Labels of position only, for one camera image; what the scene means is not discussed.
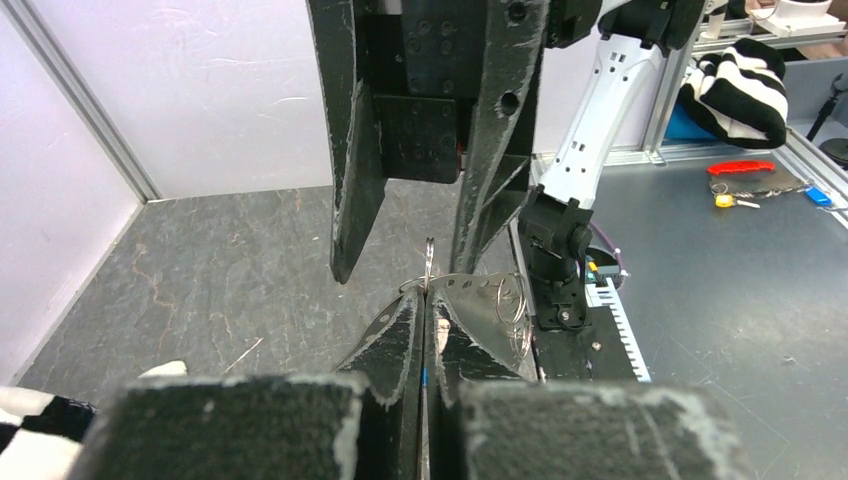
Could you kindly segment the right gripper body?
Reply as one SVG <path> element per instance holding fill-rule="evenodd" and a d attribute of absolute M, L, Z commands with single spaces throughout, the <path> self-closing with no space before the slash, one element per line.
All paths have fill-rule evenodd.
<path fill-rule="evenodd" d="M 366 1 L 363 180 L 451 184 L 480 94 L 485 1 Z"/>

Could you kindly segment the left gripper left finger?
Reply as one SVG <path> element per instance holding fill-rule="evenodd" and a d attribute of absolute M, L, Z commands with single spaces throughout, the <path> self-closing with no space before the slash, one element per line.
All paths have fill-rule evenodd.
<path fill-rule="evenodd" d="M 96 418 L 74 479 L 416 479 L 424 297 L 382 311 L 328 373 L 152 377 Z"/>

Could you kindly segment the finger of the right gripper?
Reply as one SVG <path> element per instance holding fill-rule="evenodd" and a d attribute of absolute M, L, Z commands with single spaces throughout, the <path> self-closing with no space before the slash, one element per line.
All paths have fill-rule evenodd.
<path fill-rule="evenodd" d="M 333 175 L 330 269 L 345 284 L 385 198 L 364 1 L 309 1 Z"/>
<path fill-rule="evenodd" d="M 530 155 L 507 149 L 528 101 L 548 11 L 547 1 L 487 3 L 480 91 L 457 204 L 452 273 L 473 273 L 526 203 L 527 189 L 509 184 L 529 171 Z"/>

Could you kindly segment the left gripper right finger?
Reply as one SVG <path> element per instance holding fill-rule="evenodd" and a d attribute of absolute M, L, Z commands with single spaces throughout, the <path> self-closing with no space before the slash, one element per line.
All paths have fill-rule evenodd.
<path fill-rule="evenodd" d="M 430 293 L 429 464 L 435 479 L 751 479 L 707 391 L 638 381 L 523 379 Z"/>

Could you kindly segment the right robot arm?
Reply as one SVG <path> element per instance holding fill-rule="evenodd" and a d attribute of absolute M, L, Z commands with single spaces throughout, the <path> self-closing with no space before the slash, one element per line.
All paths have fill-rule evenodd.
<path fill-rule="evenodd" d="M 330 269 L 349 280 L 391 179 L 461 186 L 450 268 L 472 273 L 512 220 L 541 326 L 591 324 L 583 291 L 603 164 L 701 1 L 311 1 L 333 174 Z M 551 166 L 529 179 L 543 57 L 600 35 Z"/>

